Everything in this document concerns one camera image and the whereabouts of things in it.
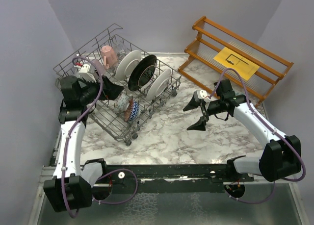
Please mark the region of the blue zigzag patterned bowl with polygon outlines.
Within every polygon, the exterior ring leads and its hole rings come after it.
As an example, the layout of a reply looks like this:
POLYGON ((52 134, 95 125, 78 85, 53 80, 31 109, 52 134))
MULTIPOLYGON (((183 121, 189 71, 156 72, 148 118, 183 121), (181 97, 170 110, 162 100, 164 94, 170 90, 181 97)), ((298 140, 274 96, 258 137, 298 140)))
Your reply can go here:
POLYGON ((129 100, 129 105, 124 113, 125 122, 134 121, 140 114, 140 105, 134 99, 129 100))

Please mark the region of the red patterned glass bowl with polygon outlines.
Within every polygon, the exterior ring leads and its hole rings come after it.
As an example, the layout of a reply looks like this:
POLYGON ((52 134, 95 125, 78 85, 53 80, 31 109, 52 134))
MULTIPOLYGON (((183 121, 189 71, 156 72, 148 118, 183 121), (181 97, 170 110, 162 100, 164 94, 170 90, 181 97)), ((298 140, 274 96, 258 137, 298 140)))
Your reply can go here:
POLYGON ((115 103, 115 107, 113 109, 114 113, 121 113, 126 111, 127 107, 129 106, 129 96, 127 95, 126 92, 122 92, 119 95, 118 100, 115 103))

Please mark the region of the purple mug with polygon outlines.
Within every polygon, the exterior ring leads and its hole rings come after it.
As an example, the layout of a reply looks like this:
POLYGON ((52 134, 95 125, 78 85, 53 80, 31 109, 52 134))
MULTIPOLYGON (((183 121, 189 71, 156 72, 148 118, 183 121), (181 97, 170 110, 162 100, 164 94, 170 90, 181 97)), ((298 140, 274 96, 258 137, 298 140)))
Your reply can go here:
POLYGON ((92 63, 96 66, 96 70, 100 75, 104 75, 106 70, 98 59, 93 59, 92 63))

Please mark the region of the black rimmed printed plate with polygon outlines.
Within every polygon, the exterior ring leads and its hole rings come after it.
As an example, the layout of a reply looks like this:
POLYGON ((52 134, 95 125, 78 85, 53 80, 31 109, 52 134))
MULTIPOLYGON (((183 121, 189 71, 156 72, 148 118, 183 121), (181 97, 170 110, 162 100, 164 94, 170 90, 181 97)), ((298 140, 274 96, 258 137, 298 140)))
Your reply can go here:
POLYGON ((134 50, 129 52, 120 62, 116 70, 115 78, 119 81, 130 77, 135 67, 141 61, 141 51, 134 50))

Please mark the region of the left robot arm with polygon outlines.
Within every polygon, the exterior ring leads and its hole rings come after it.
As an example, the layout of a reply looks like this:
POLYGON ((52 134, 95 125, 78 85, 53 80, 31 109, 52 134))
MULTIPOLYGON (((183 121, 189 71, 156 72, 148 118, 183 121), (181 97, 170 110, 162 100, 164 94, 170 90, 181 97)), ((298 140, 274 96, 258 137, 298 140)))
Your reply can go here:
POLYGON ((80 165, 80 151, 91 107, 98 100, 115 100, 124 90, 106 76, 90 82, 74 75, 59 82, 63 100, 59 122, 61 143, 59 159, 52 179, 44 182, 44 192, 55 212, 90 207, 94 184, 108 179, 104 159, 88 160, 80 165))

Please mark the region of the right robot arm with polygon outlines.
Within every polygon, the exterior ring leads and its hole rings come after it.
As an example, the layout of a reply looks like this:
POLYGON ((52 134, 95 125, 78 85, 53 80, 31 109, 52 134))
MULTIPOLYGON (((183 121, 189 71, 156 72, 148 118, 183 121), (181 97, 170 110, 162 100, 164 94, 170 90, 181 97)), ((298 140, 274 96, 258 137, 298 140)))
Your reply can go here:
POLYGON ((226 112, 240 121, 263 147, 259 157, 238 156, 227 161, 226 178, 237 181, 243 174, 263 176, 273 182, 301 171, 301 142, 275 128, 252 105, 245 95, 236 95, 231 82, 216 82, 217 100, 210 100, 205 90, 197 90, 183 111, 201 108, 202 116, 188 130, 205 131, 209 117, 226 112))

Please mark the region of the black rimmed cream plate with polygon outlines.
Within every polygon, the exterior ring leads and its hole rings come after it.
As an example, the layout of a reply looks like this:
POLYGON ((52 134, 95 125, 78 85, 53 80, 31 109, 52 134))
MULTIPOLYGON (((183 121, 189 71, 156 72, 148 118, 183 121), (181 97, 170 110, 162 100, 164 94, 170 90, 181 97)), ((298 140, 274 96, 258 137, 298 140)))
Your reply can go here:
POLYGON ((155 73, 157 66, 157 57, 148 55, 143 58, 131 73, 128 81, 128 89, 137 91, 146 85, 155 73))

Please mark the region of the blue rimmed white plate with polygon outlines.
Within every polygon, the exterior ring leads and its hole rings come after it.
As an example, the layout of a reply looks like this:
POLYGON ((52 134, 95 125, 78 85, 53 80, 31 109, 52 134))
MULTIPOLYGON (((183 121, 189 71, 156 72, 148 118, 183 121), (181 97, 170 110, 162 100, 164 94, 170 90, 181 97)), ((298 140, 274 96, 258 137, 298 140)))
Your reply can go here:
POLYGON ((170 77, 171 69, 166 69, 165 71, 163 71, 151 85, 146 95, 146 100, 152 101, 157 98, 168 86, 170 77))

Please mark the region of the pink cream mug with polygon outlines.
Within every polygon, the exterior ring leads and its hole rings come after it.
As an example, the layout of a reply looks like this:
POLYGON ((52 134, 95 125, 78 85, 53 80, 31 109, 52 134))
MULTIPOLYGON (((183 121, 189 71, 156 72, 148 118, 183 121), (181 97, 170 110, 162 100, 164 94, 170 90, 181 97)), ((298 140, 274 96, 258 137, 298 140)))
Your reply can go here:
POLYGON ((111 46, 105 45, 101 48, 101 56, 106 70, 111 68, 118 61, 117 55, 111 46))

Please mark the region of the clear drinking glass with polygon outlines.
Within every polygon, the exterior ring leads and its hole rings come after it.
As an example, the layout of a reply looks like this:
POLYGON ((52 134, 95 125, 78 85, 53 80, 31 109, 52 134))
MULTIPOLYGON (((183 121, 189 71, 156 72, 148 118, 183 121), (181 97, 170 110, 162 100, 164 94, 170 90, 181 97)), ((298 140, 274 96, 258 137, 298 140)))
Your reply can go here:
POLYGON ((126 53, 125 44, 122 41, 117 41, 112 44, 112 47, 117 54, 117 56, 121 56, 126 53))

